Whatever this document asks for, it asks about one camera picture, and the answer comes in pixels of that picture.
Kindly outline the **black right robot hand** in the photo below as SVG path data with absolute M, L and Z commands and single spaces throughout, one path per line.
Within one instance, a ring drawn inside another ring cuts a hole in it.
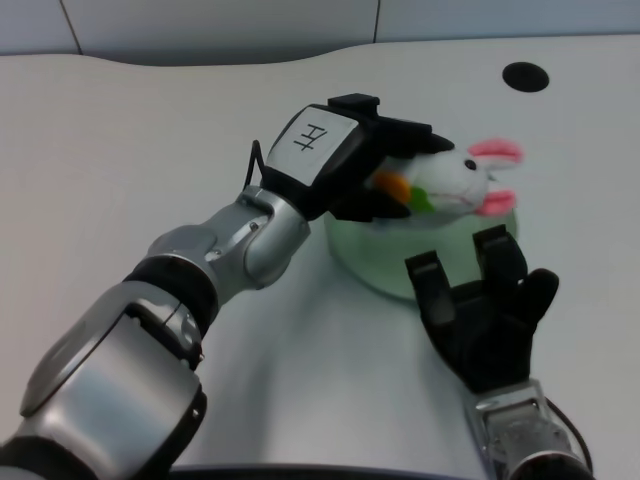
M 537 326 L 559 277 L 528 270 L 505 226 L 473 235 L 481 278 L 452 287 L 436 252 L 405 261 L 421 322 L 436 352 L 473 393 L 525 382 Z

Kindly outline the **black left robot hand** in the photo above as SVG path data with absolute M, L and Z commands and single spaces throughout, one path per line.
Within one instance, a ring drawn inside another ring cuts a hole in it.
M 377 186 L 374 176 L 387 159 L 406 166 L 421 154 L 449 151 L 454 144 L 429 124 L 381 116 L 379 104 L 375 96 L 352 93 L 299 111 L 266 157 L 253 147 L 260 186 L 308 220 L 327 212 L 361 223 L 409 217 L 409 202 Z

